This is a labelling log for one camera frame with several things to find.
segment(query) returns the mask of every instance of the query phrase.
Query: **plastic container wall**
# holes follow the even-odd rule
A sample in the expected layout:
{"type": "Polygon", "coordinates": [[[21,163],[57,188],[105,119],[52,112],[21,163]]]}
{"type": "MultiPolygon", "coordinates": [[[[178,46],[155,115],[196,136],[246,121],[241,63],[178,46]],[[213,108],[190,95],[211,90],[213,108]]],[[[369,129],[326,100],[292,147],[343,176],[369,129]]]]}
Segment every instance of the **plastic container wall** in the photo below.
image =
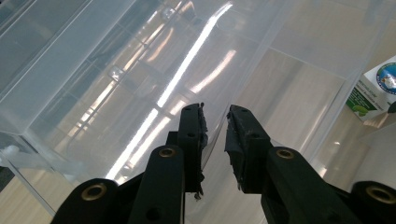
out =
{"type": "MultiPolygon", "coordinates": [[[[143,172],[150,151],[177,130],[184,105],[205,102],[206,159],[218,144],[205,167],[209,193],[199,202],[189,197],[186,219],[261,223],[260,197],[237,191],[224,135],[217,141],[229,104],[251,108],[277,142],[313,157],[395,4],[140,0],[84,6],[0,103],[8,116],[1,120],[12,123],[1,121],[3,127],[14,127],[3,132],[20,134],[31,153],[72,185],[94,177],[123,183],[143,172]]],[[[57,179],[38,175],[39,169],[16,170],[58,208],[62,201],[51,201],[37,182],[57,179]]]]}

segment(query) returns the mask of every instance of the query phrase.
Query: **label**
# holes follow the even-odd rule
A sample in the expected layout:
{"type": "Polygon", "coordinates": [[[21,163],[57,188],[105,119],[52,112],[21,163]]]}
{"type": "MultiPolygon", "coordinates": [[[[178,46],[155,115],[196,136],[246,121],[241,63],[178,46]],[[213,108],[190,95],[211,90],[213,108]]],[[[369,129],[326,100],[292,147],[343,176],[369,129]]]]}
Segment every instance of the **label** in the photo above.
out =
{"type": "Polygon", "coordinates": [[[396,56],[361,76],[346,105],[362,120],[387,113],[396,101],[396,56]]]}

